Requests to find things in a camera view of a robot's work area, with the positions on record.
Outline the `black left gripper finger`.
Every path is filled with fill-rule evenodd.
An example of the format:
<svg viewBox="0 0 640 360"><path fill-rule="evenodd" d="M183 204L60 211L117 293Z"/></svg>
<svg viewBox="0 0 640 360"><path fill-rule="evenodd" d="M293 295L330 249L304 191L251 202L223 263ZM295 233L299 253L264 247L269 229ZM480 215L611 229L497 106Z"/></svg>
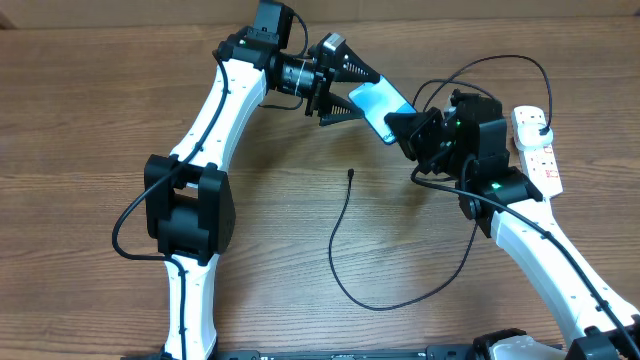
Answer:
<svg viewBox="0 0 640 360"><path fill-rule="evenodd" d="M320 126L329 126L344 121L361 119L364 112L346 99L333 93L328 93L320 98L318 115Z"/></svg>
<svg viewBox="0 0 640 360"><path fill-rule="evenodd" d="M334 68L336 82L378 83L380 80L380 74L357 56L346 43L336 49Z"/></svg>

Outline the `white power strip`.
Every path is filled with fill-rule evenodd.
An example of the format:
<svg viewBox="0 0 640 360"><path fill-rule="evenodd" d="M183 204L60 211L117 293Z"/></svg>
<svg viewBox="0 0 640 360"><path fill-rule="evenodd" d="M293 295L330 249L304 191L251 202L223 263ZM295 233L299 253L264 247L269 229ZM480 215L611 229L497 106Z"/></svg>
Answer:
<svg viewBox="0 0 640 360"><path fill-rule="evenodd" d="M546 128L547 121L544 111L535 106L518 106L511 113L513 132L522 125L538 124ZM563 192L558 164L551 145L533 151L519 151L523 173L533 182L542 193L545 200L549 200Z"/></svg>

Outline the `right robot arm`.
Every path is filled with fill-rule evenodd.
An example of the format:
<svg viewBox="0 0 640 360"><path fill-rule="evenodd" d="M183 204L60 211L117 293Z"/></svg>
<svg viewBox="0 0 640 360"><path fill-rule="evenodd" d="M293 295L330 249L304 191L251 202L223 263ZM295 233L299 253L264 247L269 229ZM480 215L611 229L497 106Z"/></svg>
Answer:
<svg viewBox="0 0 640 360"><path fill-rule="evenodd" d="M429 173L456 181L452 193L516 262L544 301L569 349L565 359L636 359L639 311L595 272L563 233L550 204L529 177L509 164L507 122L499 101L454 91L446 111L392 112L385 123L416 162L414 183Z"/></svg>

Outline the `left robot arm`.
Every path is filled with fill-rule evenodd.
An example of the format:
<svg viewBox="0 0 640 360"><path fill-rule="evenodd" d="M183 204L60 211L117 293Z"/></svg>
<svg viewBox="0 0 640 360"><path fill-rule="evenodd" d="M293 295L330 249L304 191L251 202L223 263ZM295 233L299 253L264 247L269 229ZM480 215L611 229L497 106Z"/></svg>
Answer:
<svg viewBox="0 0 640 360"><path fill-rule="evenodd" d="M228 171L248 120L271 90L304 101L323 126L363 113L333 94L334 83L376 83L378 72L338 33L296 55L286 51L296 14L259 3L254 22L222 41L216 76L189 132L167 156L144 169L147 231L158 243L169 280L169 333L163 359L215 355L216 267L231 240L236 212Z"/></svg>

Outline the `Samsung Galaxy smartphone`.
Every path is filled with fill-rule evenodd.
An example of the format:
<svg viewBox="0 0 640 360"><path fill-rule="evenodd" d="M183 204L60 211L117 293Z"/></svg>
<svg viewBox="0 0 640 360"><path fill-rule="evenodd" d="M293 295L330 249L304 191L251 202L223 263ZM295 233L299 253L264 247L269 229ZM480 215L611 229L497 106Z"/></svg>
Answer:
<svg viewBox="0 0 640 360"><path fill-rule="evenodd" d="M389 113L415 113L415 108L384 77L377 83L363 83L348 94L349 100L363 113L365 120L386 145L396 138L384 118Z"/></svg>

